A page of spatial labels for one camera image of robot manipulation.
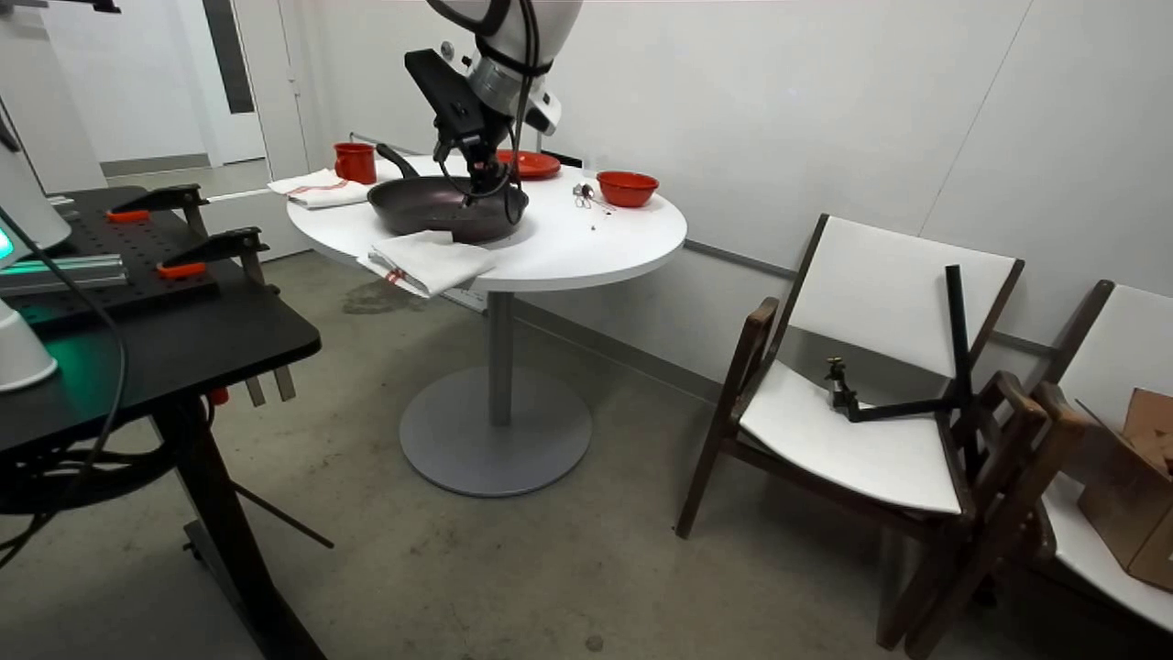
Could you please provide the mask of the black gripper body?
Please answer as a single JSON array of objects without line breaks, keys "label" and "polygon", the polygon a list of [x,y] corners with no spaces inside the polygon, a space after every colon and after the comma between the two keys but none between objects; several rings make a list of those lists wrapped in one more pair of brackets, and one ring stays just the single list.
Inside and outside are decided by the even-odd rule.
[{"label": "black gripper body", "polygon": [[484,107],[472,84],[435,52],[408,52],[404,68],[435,113],[439,144],[460,151],[468,174],[484,174],[507,140],[511,117]]}]

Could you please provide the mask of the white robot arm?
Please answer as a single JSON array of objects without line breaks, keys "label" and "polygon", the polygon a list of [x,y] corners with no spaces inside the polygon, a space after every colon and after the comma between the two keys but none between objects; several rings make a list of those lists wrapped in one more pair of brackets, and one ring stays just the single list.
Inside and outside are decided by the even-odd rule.
[{"label": "white robot arm", "polygon": [[545,89],[582,0],[424,0],[472,37],[478,58],[460,71],[435,49],[408,52],[404,68],[435,113],[439,155],[460,151],[489,174],[511,129],[550,136],[562,102]]}]

